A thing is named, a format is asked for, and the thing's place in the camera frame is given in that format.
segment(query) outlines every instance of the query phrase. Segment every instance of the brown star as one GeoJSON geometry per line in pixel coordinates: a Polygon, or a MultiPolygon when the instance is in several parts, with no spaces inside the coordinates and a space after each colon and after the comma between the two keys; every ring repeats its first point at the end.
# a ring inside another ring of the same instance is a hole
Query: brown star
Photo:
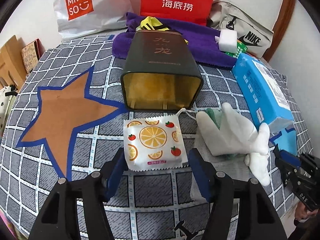
{"type": "Polygon", "coordinates": [[[49,88],[39,90],[38,97],[40,96],[39,101],[41,102],[39,102],[38,118],[35,118],[36,121],[30,124],[29,129],[27,127],[26,133],[22,134],[20,138],[22,146],[33,146],[24,142],[38,140],[40,141],[35,145],[44,143],[42,139],[45,138],[50,152],[64,176],[67,176],[68,151],[73,152],[74,145],[72,149],[69,148],[71,148],[70,139],[74,128],[108,116],[118,109],[116,106],[85,98],[85,87],[89,73],[89,71],[85,72],[64,88],[59,88],[60,90],[50,90],[49,88]]]}

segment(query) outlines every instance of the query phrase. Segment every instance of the screw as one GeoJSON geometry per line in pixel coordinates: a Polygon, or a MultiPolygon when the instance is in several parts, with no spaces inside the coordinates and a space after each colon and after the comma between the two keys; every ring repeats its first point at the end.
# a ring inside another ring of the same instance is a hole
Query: screw
{"type": "Polygon", "coordinates": [[[223,171],[217,171],[216,175],[217,175],[219,178],[224,178],[226,174],[225,174],[223,171]]]}
{"type": "Polygon", "coordinates": [[[97,178],[99,176],[100,176],[100,172],[98,172],[98,171],[94,171],[93,173],[91,173],[91,177],[93,177],[93,178],[97,178]]]}
{"type": "Polygon", "coordinates": [[[65,183],[67,180],[66,180],[66,178],[60,178],[60,179],[58,179],[58,183],[59,184],[63,184],[63,183],[65,183]]]}
{"type": "Polygon", "coordinates": [[[252,178],[252,179],[250,179],[250,181],[251,181],[252,184],[258,184],[259,183],[259,181],[256,178],[252,178]]]}

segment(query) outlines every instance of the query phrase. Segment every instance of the tissue box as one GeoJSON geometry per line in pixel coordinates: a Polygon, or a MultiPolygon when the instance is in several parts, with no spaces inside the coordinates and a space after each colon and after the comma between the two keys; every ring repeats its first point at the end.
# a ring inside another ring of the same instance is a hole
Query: tissue box
{"type": "Polygon", "coordinates": [[[262,62],[241,53],[232,73],[247,101],[257,129],[262,122],[266,122],[270,133],[275,133],[293,124],[290,106],[276,80],[262,62]]]}

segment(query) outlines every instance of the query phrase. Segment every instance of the white packet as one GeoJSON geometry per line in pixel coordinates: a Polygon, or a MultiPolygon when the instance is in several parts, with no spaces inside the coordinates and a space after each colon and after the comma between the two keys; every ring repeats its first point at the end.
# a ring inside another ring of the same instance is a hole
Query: white packet
{"type": "Polygon", "coordinates": [[[177,115],[124,120],[123,134],[132,171],[180,168],[188,161],[177,115]]]}

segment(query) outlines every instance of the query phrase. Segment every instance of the beige bag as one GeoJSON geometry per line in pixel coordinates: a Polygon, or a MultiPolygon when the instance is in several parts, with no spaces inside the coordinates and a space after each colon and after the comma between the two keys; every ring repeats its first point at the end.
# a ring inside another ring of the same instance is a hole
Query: beige bag
{"type": "Polygon", "coordinates": [[[273,31],[252,19],[230,1],[215,1],[212,4],[210,18],[213,21],[212,28],[237,31],[238,40],[248,47],[247,52],[258,58],[261,58],[271,46],[273,31]]]}

